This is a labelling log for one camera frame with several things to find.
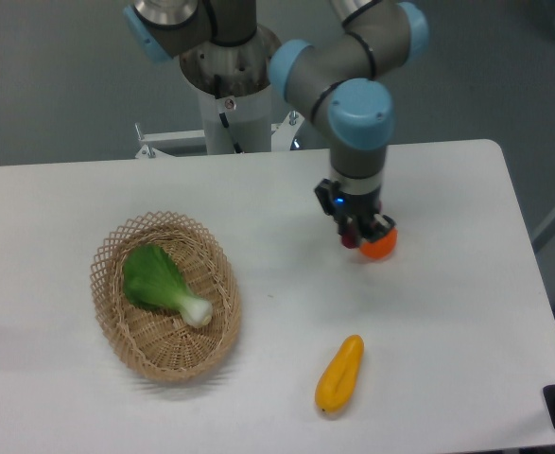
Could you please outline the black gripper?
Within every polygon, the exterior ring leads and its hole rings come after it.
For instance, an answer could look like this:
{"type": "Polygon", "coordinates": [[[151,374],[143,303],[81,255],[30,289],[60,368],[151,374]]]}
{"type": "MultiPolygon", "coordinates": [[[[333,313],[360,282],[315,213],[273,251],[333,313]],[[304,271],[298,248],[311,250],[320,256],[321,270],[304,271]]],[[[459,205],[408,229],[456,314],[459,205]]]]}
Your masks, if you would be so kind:
{"type": "Polygon", "coordinates": [[[374,243],[395,228],[392,218],[378,213],[380,190],[379,185],[370,192],[352,194],[346,192],[340,182],[322,179],[314,193],[323,213],[335,222],[356,220],[356,243],[362,244],[374,243]]]}

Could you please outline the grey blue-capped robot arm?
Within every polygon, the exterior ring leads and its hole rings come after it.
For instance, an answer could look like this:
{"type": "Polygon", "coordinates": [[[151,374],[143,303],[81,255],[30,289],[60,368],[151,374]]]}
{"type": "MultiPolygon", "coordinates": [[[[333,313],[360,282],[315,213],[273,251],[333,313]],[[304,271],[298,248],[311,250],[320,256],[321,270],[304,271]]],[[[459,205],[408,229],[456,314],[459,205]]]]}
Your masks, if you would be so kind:
{"type": "Polygon", "coordinates": [[[271,94],[311,124],[330,149],[316,196],[342,244],[357,248],[395,226],[380,202],[394,109],[379,78],[422,54],[429,28],[409,2],[335,1],[332,9],[343,33],[323,49],[281,43],[259,24],[253,1],[133,1],[123,14],[152,61],[179,62],[199,96],[209,153],[266,149],[271,94]]]}

